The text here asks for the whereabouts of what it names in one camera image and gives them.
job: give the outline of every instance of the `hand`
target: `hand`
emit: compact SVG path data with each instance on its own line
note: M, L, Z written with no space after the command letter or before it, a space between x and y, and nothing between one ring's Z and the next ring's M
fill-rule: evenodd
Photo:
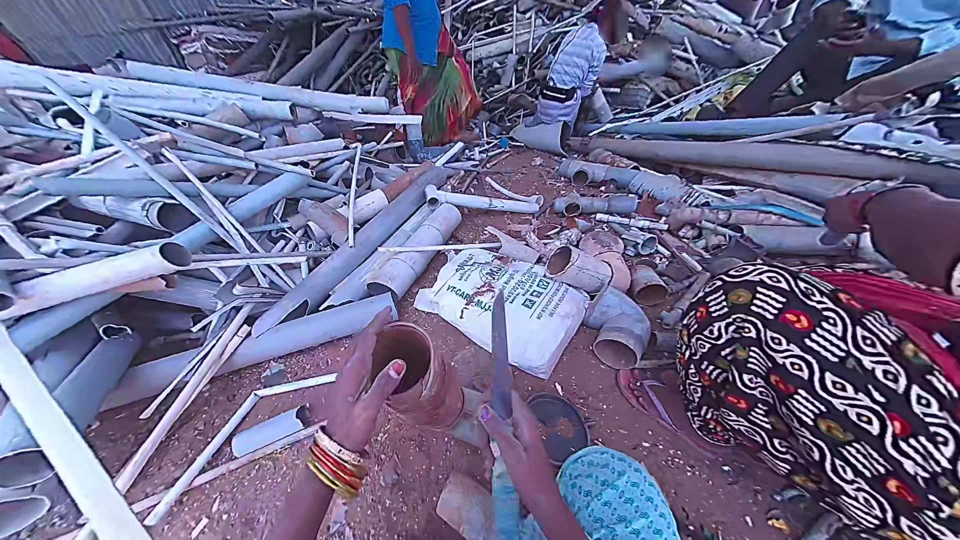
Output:
M390 309L384 307L353 339L347 365L340 370L330 390L326 434L352 452L363 450L370 442L380 408L396 390L407 368L403 360L394 360L376 376L370 391L363 393L370 379L376 335L390 322L390 315Z

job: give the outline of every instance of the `patterned fabric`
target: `patterned fabric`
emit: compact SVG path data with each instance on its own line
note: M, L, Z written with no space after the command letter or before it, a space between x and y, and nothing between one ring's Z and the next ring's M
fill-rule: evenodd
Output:
M557 475L560 493L591 540L680 540L677 522L647 468L602 446L569 457ZM544 540L527 516L523 540Z
M875 538L960 538L957 389L881 311L766 263L691 303L678 368L706 439L741 444Z
M384 49L387 65L398 80L403 108L408 114L423 115L423 144L427 146L451 142L483 109L470 67L445 26L441 28L437 49L437 65L425 65L416 82L408 80L406 53Z

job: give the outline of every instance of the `blue patterned clothing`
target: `blue patterned clothing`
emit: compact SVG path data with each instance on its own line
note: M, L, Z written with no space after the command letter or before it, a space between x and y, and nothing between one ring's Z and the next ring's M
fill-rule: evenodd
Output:
M591 540L680 540L657 481L642 463L602 446L572 455L557 475L560 493ZM522 540L545 540L533 519Z

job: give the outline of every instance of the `blue shirt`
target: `blue shirt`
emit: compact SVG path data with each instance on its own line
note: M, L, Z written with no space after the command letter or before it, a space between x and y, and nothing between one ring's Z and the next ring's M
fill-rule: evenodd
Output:
M403 51L403 38L396 26L394 8L410 7L410 26L414 34L417 58L423 65L437 65L437 45L440 42L440 7L437 0L384 0L383 48Z

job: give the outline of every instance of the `red cloth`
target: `red cloth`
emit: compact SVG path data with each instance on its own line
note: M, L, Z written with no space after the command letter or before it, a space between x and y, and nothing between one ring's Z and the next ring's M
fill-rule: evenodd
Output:
M829 270L810 270L808 274L851 293L864 307L879 309L892 317L940 366L947 380L960 388L960 360L932 337L960 323L960 301L956 297L871 274Z

